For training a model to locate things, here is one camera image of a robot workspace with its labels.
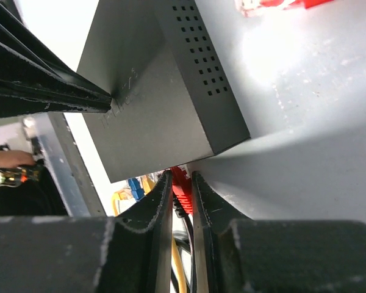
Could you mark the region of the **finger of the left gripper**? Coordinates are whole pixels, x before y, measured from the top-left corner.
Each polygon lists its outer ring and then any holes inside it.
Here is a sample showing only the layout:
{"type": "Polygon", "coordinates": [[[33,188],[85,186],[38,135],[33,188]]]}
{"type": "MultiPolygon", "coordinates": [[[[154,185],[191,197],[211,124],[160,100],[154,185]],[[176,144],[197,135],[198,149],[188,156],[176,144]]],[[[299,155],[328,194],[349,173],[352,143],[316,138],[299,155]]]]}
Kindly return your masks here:
{"type": "Polygon", "coordinates": [[[102,113],[110,109],[110,104],[108,94],[63,82],[45,87],[0,80],[0,118],[43,112],[102,113]]]}
{"type": "Polygon", "coordinates": [[[111,96],[92,82],[66,66],[16,15],[0,1],[0,50],[1,61],[8,61],[16,77],[8,77],[22,90],[37,90],[45,95],[69,100],[110,101],[111,96]]]}

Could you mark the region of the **black network switch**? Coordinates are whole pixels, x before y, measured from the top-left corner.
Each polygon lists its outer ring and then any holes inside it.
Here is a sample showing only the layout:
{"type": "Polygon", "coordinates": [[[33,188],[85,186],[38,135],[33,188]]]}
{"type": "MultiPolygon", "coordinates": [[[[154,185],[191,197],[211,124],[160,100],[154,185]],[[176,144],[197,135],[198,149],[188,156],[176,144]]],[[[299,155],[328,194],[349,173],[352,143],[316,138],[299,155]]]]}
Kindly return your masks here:
{"type": "Polygon", "coordinates": [[[195,1],[99,1],[77,71],[112,97],[84,115],[111,182],[249,139],[195,1]]]}

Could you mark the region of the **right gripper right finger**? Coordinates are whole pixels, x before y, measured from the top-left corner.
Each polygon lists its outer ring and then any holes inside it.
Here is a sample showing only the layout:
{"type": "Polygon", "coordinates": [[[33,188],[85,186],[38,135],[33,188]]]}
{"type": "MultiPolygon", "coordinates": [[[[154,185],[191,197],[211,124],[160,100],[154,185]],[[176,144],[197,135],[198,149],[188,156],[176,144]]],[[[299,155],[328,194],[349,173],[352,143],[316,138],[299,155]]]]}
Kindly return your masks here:
{"type": "Polygon", "coordinates": [[[192,174],[198,292],[366,292],[366,224],[253,220],[192,174]]]}

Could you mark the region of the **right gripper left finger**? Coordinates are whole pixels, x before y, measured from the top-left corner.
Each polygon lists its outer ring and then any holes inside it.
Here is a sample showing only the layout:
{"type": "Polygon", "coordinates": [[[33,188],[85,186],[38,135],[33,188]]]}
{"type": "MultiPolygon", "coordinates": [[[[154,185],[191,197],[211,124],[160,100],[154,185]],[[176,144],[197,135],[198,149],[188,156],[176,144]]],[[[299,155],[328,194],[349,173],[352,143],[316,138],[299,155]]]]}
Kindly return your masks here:
{"type": "Polygon", "coordinates": [[[172,174],[117,217],[0,217],[0,292],[168,292],[172,174]]]}

